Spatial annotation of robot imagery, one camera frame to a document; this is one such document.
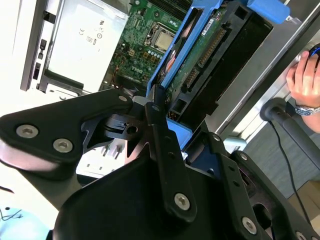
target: motherboard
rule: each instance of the motherboard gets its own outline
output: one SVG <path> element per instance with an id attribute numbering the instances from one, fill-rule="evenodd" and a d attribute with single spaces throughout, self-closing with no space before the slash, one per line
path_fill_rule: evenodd
<path id="1" fill-rule="evenodd" d="M 188 6 L 176 6 L 180 10 L 174 12 L 179 12 L 180 15 L 173 12 L 170 14 L 152 2 L 157 2 L 162 7 L 168 3 L 163 0 L 133 1 L 129 19 L 101 84 L 101 90 L 129 88 L 133 92 L 141 92 L 146 89 L 182 23 L 179 16 L 186 14 L 188 10 Z"/>

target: green circuit board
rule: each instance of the green circuit board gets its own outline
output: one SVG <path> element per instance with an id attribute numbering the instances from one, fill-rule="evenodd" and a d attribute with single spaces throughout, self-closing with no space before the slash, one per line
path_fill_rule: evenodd
<path id="1" fill-rule="evenodd" d="M 146 87 L 180 25 L 180 20 L 147 0 L 133 1 L 102 85 L 117 85 L 120 75 Z"/>
<path id="2" fill-rule="evenodd" d="M 185 85 L 186 89 L 192 85 L 196 80 L 197 75 L 200 73 L 198 71 L 198 66 L 203 67 L 226 33 L 222 28 L 218 30 L 220 21 L 225 13 L 225 9 L 219 9 L 208 20 L 208 23 L 204 27 L 201 35 L 165 92 L 165 102 L 167 106 L 169 106 L 178 96 L 180 92 L 179 90 L 183 85 Z"/>

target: white wall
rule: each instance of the white wall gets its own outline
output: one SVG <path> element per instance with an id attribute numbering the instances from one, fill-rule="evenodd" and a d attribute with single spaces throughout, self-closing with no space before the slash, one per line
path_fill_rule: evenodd
<path id="1" fill-rule="evenodd" d="M 56 101 L 20 90 L 36 0 L 0 1 L 0 116 Z"/>

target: black cable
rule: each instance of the black cable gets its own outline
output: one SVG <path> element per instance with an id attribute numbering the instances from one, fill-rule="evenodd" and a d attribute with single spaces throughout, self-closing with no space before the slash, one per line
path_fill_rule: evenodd
<path id="1" fill-rule="evenodd" d="M 277 136 L 277 138 L 278 138 L 279 148 L 280 148 L 280 151 L 281 151 L 281 153 L 282 153 L 282 155 L 283 155 L 283 157 L 284 157 L 284 159 L 285 159 L 285 161 L 286 161 L 286 164 L 287 164 L 287 166 L 288 166 L 289 175 L 290 175 L 290 180 L 291 180 L 291 184 L 292 184 L 292 188 L 293 188 L 293 191 L 294 191 L 294 193 L 295 193 L 295 196 L 296 196 L 296 198 L 298 199 L 298 202 L 299 202 L 299 204 L 300 204 L 300 207 L 301 207 L 301 209 L 302 209 L 302 211 L 303 211 L 303 214 L 304 214 L 304 217 L 305 217 L 307 223 L 311 225 L 311 221 L 310 221 L 310 219 L 309 219 L 309 216 L 308 216 L 308 214 L 307 214 L 307 211 L 306 211 L 306 209 L 305 209 L 305 206 L 304 206 L 304 204 L 302 203 L 301 198 L 300 198 L 300 196 L 299 196 L 299 194 L 298 194 L 298 191 L 297 191 L 297 188 L 296 188 L 296 185 L 295 185 L 294 174 L 293 174 L 293 172 L 292 172 L 292 168 L 291 168 L 289 159 L 288 159 L 288 157 L 287 157 L 287 154 L 286 154 L 284 148 L 282 147 L 279 133 L 278 133 L 275 125 L 274 125 L 271 121 L 269 121 L 269 124 L 270 124 L 271 127 L 273 128 L 273 130 L 274 130 L 274 132 L 275 132 L 275 134 L 276 134 L 276 136 Z"/>
<path id="2" fill-rule="evenodd" d="M 10 220 L 10 219 L 19 219 L 19 218 L 21 218 L 20 216 L 18 216 L 18 217 L 14 217 L 15 215 L 17 215 L 18 213 L 20 213 L 22 210 L 20 209 L 19 211 L 17 211 L 15 214 L 13 214 L 13 215 L 8 215 L 8 216 L 3 216 L 3 214 L 2 214 L 2 211 L 1 211 L 1 209 L 0 209 L 0 216 L 1 216 L 1 220 L 2 221 L 8 221 L 8 220 Z"/>
<path id="3" fill-rule="evenodd" d="M 272 235 L 272 240 L 276 240 L 276 234 L 273 227 L 271 227 L 271 235 Z"/>

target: light blue surface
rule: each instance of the light blue surface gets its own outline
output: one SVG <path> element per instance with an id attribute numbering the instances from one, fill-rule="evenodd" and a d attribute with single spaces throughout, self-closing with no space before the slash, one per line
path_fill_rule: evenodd
<path id="1" fill-rule="evenodd" d="M 276 24 L 290 16 L 290 8 L 279 0 L 249 0 L 247 7 Z"/>
<path id="2" fill-rule="evenodd" d="M 168 128 L 175 132 L 176 137 L 178 138 L 180 149 L 182 149 L 187 144 L 187 142 L 191 139 L 192 131 L 189 128 L 169 118 L 166 119 L 166 122 L 168 123 Z"/>
<path id="3" fill-rule="evenodd" d="M 49 229 L 32 213 L 1 206 L 0 240 L 45 240 Z"/>

